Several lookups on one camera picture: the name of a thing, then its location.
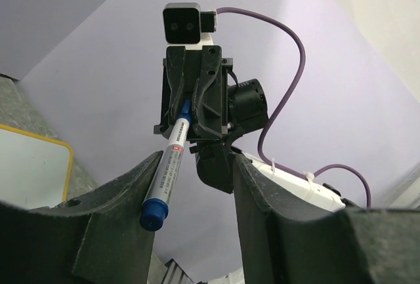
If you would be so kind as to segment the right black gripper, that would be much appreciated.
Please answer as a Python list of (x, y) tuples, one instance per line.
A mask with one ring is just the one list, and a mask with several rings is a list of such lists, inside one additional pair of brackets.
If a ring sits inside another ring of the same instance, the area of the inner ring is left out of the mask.
[(187, 100), (192, 120), (189, 140), (220, 140), (227, 134), (227, 77), (220, 46), (205, 45), (200, 50), (167, 47), (163, 59), (161, 120), (154, 126), (154, 134), (169, 137)]

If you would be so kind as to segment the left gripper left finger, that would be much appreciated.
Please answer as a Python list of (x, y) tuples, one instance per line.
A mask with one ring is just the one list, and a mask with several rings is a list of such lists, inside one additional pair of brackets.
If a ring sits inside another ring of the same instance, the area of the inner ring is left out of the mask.
[(53, 208), (1, 204), (2, 283), (145, 283), (154, 234), (140, 208), (161, 159)]

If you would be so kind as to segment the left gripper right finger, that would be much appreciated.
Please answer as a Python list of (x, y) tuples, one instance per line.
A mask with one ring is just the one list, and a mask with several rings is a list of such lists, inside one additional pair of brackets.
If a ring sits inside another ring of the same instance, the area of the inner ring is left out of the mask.
[(418, 283), (419, 211), (320, 209), (263, 176), (233, 170), (246, 283)]

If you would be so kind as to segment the white marker pen body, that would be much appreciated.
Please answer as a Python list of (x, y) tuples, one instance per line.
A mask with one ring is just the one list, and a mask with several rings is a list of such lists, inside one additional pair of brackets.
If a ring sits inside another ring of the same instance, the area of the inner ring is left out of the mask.
[(177, 181), (189, 127), (190, 117), (187, 114), (178, 117), (141, 206), (140, 225), (149, 232), (162, 228), (168, 217), (169, 202)]

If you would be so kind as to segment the orange framed whiteboard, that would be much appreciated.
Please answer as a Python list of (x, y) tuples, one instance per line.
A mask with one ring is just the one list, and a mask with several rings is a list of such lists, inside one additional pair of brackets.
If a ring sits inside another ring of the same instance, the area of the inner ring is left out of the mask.
[(1, 201), (23, 209), (57, 206), (67, 199), (73, 161), (69, 144), (1, 125)]

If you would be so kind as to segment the blue marker cap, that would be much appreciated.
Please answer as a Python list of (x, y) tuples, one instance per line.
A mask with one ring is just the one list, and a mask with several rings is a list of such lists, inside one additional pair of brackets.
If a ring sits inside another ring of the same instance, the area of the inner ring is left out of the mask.
[(189, 123), (191, 123), (192, 118), (191, 118), (190, 108), (191, 108), (191, 101), (185, 100), (181, 108), (180, 114), (178, 115), (178, 118), (186, 119)]

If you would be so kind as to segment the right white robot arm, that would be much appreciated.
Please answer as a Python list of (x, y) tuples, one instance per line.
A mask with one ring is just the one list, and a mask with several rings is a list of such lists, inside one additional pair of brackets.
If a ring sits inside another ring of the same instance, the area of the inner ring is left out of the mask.
[[(228, 80), (235, 80), (229, 85)], [(330, 212), (341, 210), (340, 194), (314, 182), (314, 174), (299, 173), (263, 151), (268, 131), (278, 112), (268, 115), (268, 105), (258, 80), (236, 81), (233, 60), (218, 45), (169, 45), (163, 59), (161, 121), (154, 133), (168, 138), (177, 118), (189, 119), (186, 135), (192, 143), (201, 181), (225, 193), (233, 192), (233, 162), (243, 154), (234, 142), (258, 131), (258, 156), (245, 153), (257, 170), (295, 197)]]

